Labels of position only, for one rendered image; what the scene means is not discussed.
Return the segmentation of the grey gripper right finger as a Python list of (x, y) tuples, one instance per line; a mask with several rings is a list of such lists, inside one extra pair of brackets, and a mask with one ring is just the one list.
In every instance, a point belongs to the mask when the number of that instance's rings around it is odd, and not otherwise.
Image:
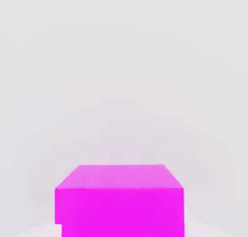
[(185, 231), (186, 237), (235, 237), (227, 231), (202, 222), (187, 222)]

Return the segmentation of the small magenta cube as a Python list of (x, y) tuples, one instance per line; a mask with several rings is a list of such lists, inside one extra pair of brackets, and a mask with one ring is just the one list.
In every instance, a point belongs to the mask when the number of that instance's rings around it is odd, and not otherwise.
[(61, 237), (185, 237), (184, 188), (161, 164), (80, 165), (55, 188)]

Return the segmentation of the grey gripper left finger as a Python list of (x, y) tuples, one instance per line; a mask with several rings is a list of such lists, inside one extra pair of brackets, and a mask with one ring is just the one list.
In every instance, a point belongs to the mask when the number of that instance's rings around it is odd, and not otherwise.
[(62, 236), (62, 226), (60, 224), (54, 224), (48, 222), (22, 233), (15, 235), (14, 237), (61, 237)]

